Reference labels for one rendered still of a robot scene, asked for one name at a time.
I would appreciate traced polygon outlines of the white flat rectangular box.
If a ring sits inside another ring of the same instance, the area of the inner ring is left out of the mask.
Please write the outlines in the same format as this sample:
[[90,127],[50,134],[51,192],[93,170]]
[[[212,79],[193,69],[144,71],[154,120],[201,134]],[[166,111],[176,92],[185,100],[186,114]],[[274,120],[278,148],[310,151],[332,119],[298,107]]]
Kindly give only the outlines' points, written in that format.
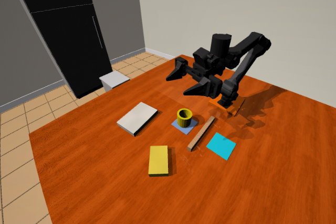
[[157,109],[140,102],[117,125],[135,137],[157,114]]

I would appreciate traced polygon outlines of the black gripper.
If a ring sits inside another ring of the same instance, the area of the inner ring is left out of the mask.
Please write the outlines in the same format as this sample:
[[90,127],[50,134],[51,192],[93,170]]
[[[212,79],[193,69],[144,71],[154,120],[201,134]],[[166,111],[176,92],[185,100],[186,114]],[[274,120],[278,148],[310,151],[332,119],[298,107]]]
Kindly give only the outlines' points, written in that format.
[[215,99],[219,96],[223,82],[215,77],[217,66],[213,70],[204,75],[204,68],[197,64],[193,64],[193,68],[188,66],[188,61],[182,57],[175,58],[175,69],[166,77],[166,81],[182,79],[187,73],[196,80],[196,85],[188,88],[183,92],[183,95],[201,95]]

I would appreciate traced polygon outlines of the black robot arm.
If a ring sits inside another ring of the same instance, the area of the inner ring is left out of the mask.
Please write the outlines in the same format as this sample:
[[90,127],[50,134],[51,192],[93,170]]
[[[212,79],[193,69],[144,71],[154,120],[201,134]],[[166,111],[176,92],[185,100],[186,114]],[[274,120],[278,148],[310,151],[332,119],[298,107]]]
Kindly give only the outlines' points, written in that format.
[[193,64],[206,69],[204,75],[217,66],[216,74],[222,76],[225,68],[230,70],[236,68],[240,63],[240,58],[248,52],[232,77],[223,82],[220,91],[222,97],[217,103],[225,109],[230,107],[233,104],[232,101],[238,97],[239,82],[256,58],[264,55],[271,46],[270,39],[255,31],[234,47],[229,47],[231,38],[229,34],[213,34],[210,51],[201,47],[193,53],[195,60]]

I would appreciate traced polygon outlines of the yellow rectangular block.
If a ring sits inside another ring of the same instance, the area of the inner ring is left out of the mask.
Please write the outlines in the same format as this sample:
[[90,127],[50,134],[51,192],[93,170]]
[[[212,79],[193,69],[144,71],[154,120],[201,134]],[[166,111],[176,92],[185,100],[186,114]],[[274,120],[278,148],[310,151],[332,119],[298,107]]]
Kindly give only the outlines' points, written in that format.
[[149,177],[169,176],[167,146],[151,146]]

